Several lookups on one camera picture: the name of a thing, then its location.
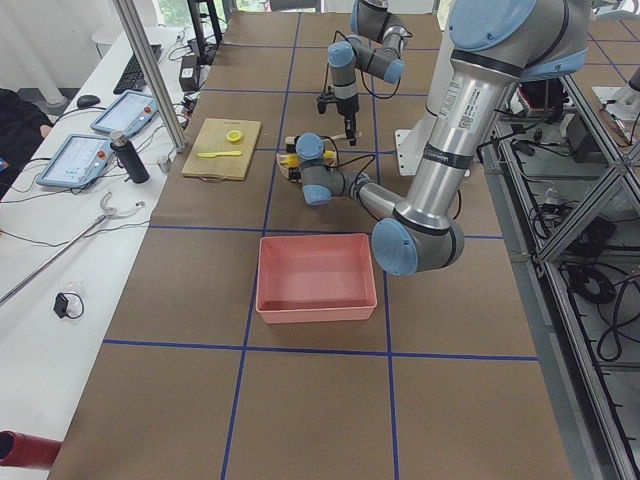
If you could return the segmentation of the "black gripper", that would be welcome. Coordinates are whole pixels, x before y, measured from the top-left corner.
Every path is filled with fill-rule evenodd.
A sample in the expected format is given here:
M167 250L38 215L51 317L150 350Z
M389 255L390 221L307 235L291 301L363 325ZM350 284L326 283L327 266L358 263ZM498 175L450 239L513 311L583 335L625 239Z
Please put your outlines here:
M296 143L297 143L297 137L286 137L285 138L285 153L286 154L297 154L296 152ZM288 169L287 168L287 178L290 181L293 182L297 182L299 183L301 181L301 174L300 174L300 165L298 168L295 169Z
M335 104L337 111L344 117L345 137L351 146L357 145L357 120L359 100L355 85L329 87L317 97L317 109L320 114L326 112L329 104Z

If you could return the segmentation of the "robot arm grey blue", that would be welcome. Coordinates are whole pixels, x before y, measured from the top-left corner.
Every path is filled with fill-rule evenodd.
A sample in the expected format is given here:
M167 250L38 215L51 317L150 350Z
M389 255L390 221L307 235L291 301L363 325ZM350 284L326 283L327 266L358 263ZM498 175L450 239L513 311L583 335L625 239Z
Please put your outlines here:
M348 196L375 216L373 255L390 274L453 264L464 235L449 209L495 109L514 84L579 70L591 14L588 1L455 2L441 47L450 79L434 123L416 128L423 152L408 193L399 196L364 173L329 168L322 138L305 133L295 143L305 201L319 206Z
M350 35L337 33L327 48L325 86L317 97L317 109L323 114L334 104L343 117L346 139L354 146L359 111L356 73L399 84L405 70L402 52L411 32L386 1L356 1L350 27Z

